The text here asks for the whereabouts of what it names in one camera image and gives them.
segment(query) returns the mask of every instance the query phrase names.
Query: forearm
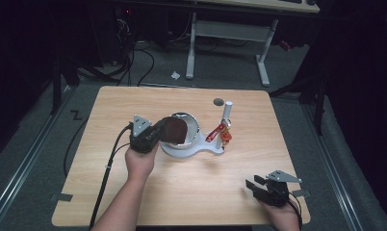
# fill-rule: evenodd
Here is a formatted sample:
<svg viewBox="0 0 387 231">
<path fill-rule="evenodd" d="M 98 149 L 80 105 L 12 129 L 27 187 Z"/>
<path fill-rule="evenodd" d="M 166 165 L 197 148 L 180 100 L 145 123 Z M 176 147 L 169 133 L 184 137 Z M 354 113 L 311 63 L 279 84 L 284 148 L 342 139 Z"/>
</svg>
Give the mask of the forearm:
<svg viewBox="0 0 387 231">
<path fill-rule="evenodd" d="M 144 186 L 143 180 L 127 180 L 92 230 L 134 231 Z"/>
</svg>

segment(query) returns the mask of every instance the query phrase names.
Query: human hand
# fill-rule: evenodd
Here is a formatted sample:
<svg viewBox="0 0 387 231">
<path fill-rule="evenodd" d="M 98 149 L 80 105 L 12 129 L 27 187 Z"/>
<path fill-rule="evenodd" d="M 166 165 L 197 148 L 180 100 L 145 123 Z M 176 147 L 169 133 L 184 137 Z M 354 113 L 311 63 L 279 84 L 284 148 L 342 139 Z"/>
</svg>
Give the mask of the human hand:
<svg viewBox="0 0 387 231">
<path fill-rule="evenodd" d="M 268 213 L 268 217 L 273 226 L 279 231 L 299 231 L 298 217 L 293 207 L 286 203 L 281 208 L 271 206 L 263 201 L 257 200 Z M 295 208 L 296 204 L 293 200 L 290 200 Z"/>
<path fill-rule="evenodd" d="M 125 152 L 125 164 L 128 170 L 128 181 L 137 180 L 145 182 L 154 168 L 155 155 L 158 143 L 146 154 L 137 152 L 130 147 Z"/>
</svg>

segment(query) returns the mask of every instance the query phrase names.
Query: hand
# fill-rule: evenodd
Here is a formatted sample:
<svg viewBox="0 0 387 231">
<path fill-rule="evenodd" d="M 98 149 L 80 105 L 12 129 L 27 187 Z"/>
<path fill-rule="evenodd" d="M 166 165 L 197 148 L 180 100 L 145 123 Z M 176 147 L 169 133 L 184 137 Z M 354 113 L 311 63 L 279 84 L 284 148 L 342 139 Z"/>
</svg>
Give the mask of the hand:
<svg viewBox="0 0 387 231">
<path fill-rule="evenodd" d="M 275 206 L 268 205 L 263 201 L 257 201 L 263 206 L 263 208 L 265 208 L 271 223 L 277 230 L 299 231 L 297 214 L 289 203 L 286 203 L 286 205 L 281 208 L 277 208 Z M 293 200 L 290 200 L 290 203 L 297 207 Z"/>
<path fill-rule="evenodd" d="M 125 152 L 125 164 L 128 170 L 128 181 L 137 180 L 145 182 L 154 168 L 155 154 L 157 153 L 158 143 L 154 148 L 146 153 L 139 153 L 130 147 Z"/>
</svg>

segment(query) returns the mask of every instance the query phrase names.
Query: gray carpet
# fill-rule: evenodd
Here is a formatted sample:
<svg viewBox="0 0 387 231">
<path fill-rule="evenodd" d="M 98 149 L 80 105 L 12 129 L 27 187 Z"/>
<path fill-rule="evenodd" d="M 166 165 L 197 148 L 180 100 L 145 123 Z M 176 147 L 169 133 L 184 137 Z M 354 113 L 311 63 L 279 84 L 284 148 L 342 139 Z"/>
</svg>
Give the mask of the gray carpet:
<svg viewBox="0 0 387 231">
<path fill-rule="evenodd" d="M 143 79 L 142 85 L 272 91 L 292 82 L 300 61 L 308 50 L 308 47 L 301 47 L 285 52 L 280 47 L 273 46 L 266 59 L 267 70 L 271 78 L 271 86 L 266 89 L 261 87 L 253 54 L 247 53 L 255 50 L 254 47 L 257 45 L 257 43 L 251 43 L 239 49 L 224 45 L 212 52 L 198 51 L 193 80 L 186 80 L 184 77 L 187 47 L 170 47 L 164 50 L 151 45 L 146 51 L 154 57 L 155 64 L 151 72 Z M 209 49 L 212 48 L 212 44 L 199 48 Z M 131 69 L 133 86 L 150 68 L 151 62 L 147 54 L 135 52 L 135 60 Z M 112 68 L 106 67 L 104 70 L 110 71 Z M 170 78 L 173 71 L 182 75 L 180 79 Z M 90 114 L 95 96 L 103 85 L 108 84 L 83 78 L 82 84 L 72 91 L 73 94 L 67 99 L 50 134 L 45 137 L 45 142 L 32 170 L 0 222 L 0 230 L 87 230 L 87 227 L 54 227 L 51 218 L 56 201 L 51 201 L 50 196 L 62 190 L 65 183 L 66 150 L 72 136 Z M 311 129 L 311 121 L 306 116 L 305 107 L 300 106 L 290 94 L 287 94 L 286 97 L 274 98 L 272 103 L 297 175 L 303 179 L 304 183 L 301 186 L 311 192 L 311 196 L 307 197 L 306 201 L 312 219 L 310 223 L 303 226 L 303 230 L 349 230 L 348 222 L 334 193 L 327 171 L 325 171 L 321 149 L 315 132 Z M 50 110 L 51 88 L 45 91 L 37 105 L 23 118 L 18 131 L 0 155 L 0 196 L 19 168 L 19 164 L 30 149 L 42 125 L 49 118 Z M 77 117 L 81 119 L 74 119 L 73 111 L 77 111 Z M 345 183 L 362 222 L 363 229 L 387 230 L 387 218 L 380 209 L 362 172 L 354 162 L 328 102 L 325 104 L 322 128 L 322 139 L 328 147 L 334 165 L 343 176 L 343 183 Z M 67 167 L 70 166 L 81 133 L 69 149 Z M 272 228 L 254 226 L 253 230 L 265 231 L 272 230 Z"/>
</svg>

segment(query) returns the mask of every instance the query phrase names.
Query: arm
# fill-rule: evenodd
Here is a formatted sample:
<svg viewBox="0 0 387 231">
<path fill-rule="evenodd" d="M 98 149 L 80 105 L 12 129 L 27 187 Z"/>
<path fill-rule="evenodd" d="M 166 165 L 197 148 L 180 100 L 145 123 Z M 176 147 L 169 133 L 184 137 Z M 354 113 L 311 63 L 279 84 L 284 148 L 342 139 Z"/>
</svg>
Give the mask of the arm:
<svg viewBox="0 0 387 231">
<path fill-rule="evenodd" d="M 125 152 L 128 178 L 110 206 L 92 228 L 93 231 L 135 230 L 142 203 L 145 182 L 154 168 L 157 145 L 150 153 L 141 154 L 131 148 Z"/>
<path fill-rule="evenodd" d="M 268 205 L 260 200 L 257 201 L 266 210 L 272 225 L 278 231 L 299 231 L 298 218 L 296 212 L 290 206 L 290 204 L 287 203 L 284 207 L 277 208 L 275 206 Z M 296 204 L 292 200 L 290 200 L 290 203 L 293 203 L 293 205 L 296 206 Z"/>
</svg>

